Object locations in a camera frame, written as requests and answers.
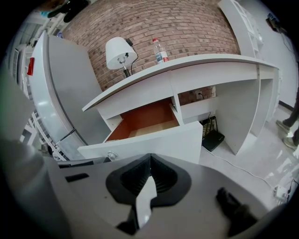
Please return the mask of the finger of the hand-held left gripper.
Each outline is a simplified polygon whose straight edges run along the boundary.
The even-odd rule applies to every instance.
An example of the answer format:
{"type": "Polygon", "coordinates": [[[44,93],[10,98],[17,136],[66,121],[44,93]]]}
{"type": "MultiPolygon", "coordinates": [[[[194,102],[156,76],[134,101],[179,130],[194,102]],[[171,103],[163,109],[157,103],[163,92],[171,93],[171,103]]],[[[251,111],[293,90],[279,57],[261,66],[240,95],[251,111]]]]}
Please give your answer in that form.
{"type": "Polygon", "coordinates": [[[88,165],[96,165],[106,162],[111,162],[108,157],[100,157],[100,158],[94,158],[94,159],[88,159],[88,160],[77,160],[77,161],[59,161],[57,162],[59,165],[59,168],[73,168],[73,167],[83,167],[88,165]]]}

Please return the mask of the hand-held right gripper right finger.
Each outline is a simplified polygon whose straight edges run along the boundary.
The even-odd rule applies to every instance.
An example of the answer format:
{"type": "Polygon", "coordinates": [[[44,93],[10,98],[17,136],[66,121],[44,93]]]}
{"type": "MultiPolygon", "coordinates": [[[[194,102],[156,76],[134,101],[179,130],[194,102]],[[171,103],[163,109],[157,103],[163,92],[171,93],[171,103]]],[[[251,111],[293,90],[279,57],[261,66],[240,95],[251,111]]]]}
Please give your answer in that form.
{"type": "Polygon", "coordinates": [[[261,238],[260,233],[278,216],[278,208],[268,210],[253,194],[221,172],[173,157],[162,158],[186,170],[192,184],[176,205],[152,210],[149,221],[137,232],[139,239],[226,239],[230,222],[215,198],[221,187],[248,205],[258,219],[251,228],[234,238],[261,238]]]}

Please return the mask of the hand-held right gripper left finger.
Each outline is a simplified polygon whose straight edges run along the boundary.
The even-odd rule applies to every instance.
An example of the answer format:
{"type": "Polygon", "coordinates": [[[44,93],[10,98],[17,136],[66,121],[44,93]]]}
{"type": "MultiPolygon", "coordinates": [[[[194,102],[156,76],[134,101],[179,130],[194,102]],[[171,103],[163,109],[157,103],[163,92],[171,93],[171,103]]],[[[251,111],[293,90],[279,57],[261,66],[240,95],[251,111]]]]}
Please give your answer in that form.
{"type": "Polygon", "coordinates": [[[64,169],[50,161],[50,180],[74,238],[131,237],[117,229],[118,224],[127,220],[131,207],[114,200],[107,190],[106,178],[141,157],[64,169]]]}

